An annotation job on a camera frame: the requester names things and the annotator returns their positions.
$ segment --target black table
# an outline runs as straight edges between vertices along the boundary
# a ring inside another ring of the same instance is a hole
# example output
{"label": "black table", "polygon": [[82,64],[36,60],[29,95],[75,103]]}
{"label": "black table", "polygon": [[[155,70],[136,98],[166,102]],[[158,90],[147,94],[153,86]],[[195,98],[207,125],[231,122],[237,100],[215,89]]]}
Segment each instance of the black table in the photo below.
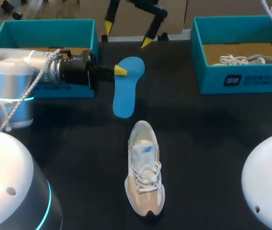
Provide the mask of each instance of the black table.
{"label": "black table", "polygon": [[[146,72],[129,119],[113,114],[114,87],[94,99],[36,100],[34,123],[14,130],[32,153],[64,213],[63,230],[264,230],[241,190],[250,152],[272,136],[272,93],[200,95],[189,41],[103,43],[101,62],[139,56]],[[147,120],[160,146],[166,203],[147,222],[125,194],[127,140]]]}

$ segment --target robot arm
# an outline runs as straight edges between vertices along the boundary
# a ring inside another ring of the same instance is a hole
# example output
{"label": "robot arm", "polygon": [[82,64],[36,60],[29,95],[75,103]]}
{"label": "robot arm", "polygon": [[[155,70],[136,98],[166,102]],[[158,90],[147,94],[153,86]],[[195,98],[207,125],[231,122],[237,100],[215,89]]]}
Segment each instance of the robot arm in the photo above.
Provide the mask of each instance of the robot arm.
{"label": "robot arm", "polygon": [[[64,59],[62,53],[66,53],[68,58]],[[100,81],[114,82],[115,75],[126,76],[127,71],[118,66],[98,66],[91,51],[85,51],[81,56],[72,56],[70,50],[53,54],[35,50],[0,49],[0,125],[4,121],[0,130],[6,127],[9,131],[32,123],[32,89],[37,82],[87,85],[96,92]]]}
{"label": "robot arm", "polygon": [[[157,5],[159,0],[128,0],[128,2],[134,4],[135,7],[154,15],[154,19],[142,41],[141,48],[143,48],[154,40],[161,23],[168,16],[168,12],[165,9],[161,8],[159,5]],[[111,0],[110,2],[107,14],[105,16],[105,27],[107,30],[107,34],[111,32],[119,3],[120,0]]]}

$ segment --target teal cardboard box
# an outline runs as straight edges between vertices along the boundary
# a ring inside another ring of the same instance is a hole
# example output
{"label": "teal cardboard box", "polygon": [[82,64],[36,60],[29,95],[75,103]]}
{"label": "teal cardboard box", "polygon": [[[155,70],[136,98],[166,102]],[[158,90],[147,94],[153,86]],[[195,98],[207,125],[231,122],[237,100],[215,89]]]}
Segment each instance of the teal cardboard box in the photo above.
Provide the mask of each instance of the teal cardboard box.
{"label": "teal cardboard box", "polygon": [[[99,41],[94,20],[4,21],[0,27],[0,48],[84,47],[98,54]],[[88,86],[37,85],[36,98],[93,97]]]}
{"label": "teal cardboard box", "polygon": [[272,44],[272,21],[269,16],[194,19],[192,56],[202,94],[272,92],[272,64],[239,66],[208,64],[204,45],[246,43]]}

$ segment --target beige sneaker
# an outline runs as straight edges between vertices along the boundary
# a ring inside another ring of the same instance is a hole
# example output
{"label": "beige sneaker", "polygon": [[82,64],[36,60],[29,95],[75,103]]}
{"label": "beige sneaker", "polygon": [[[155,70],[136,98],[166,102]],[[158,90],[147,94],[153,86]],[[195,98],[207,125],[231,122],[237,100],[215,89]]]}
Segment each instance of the beige sneaker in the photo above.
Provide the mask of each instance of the beige sneaker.
{"label": "beige sneaker", "polygon": [[125,192],[134,211],[140,216],[157,216],[165,203],[161,183],[159,146],[155,133],[146,121],[138,121],[128,142],[128,176]]}
{"label": "beige sneaker", "polygon": [[260,54],[251,57],[233,57],[233,55],[221,56],[220,63],[213,66],[224,65],[265,65],[272,64],[272,57],[266,57]]}

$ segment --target insole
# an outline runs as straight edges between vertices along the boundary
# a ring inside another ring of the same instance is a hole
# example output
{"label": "insole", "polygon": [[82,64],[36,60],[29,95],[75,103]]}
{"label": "insole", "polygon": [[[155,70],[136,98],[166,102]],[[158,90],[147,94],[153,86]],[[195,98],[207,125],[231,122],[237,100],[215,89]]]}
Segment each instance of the insole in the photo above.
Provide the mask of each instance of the insole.
{"label": "insole", "polygon": [[134,111],[136,84],[145,72],[145,64],[138,57],[127,57],[118,66],[127,70],[127,75],[115,76],[113,113],[120,118],[128,118]]}

